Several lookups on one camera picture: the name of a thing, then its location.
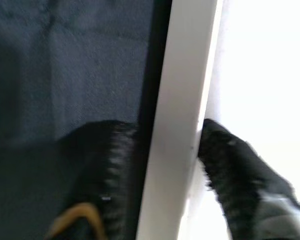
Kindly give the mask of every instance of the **fabric surface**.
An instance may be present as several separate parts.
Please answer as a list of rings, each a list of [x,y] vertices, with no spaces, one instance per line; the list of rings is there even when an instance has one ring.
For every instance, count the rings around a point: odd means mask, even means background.
[[[136,122],[153,0],[0,0],[0,144]]]
[[[60,210],[83,166],[61,137],[114,119],[138,122],[150,144],[171,2],[0,0],[0,240],[42,239]],[[127,239],[147,151],[130,176]]]

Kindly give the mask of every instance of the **gold stripe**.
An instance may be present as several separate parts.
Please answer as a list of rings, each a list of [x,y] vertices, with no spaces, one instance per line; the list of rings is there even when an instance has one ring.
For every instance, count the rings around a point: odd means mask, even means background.
[[[46,235],[46,239],[55,237],[62,233],[78,218],[86,218],[94,230],[97,240],[108,240],[105,227],[98,209],[91,203],[82,202],[64,211],[58,216]]]

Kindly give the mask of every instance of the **white door frame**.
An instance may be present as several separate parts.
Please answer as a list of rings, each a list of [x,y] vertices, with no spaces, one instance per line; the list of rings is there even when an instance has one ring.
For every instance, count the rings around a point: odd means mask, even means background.
[[[206,109],[222,0],[173,0],[137,240],[176,240]]]

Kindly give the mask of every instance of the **white frame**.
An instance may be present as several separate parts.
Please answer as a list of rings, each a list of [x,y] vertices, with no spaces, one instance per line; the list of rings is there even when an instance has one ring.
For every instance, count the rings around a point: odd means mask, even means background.
[[[222,0],[173,0],[137,240],[176,240],[206,109]]]

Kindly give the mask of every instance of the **floor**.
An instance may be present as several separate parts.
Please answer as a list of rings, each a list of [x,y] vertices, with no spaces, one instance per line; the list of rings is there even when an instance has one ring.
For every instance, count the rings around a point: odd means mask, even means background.
[[[300,200],[300,0],[224,0],[205,116],[251,143]],[[229,239],[201,167],[182,234]]]

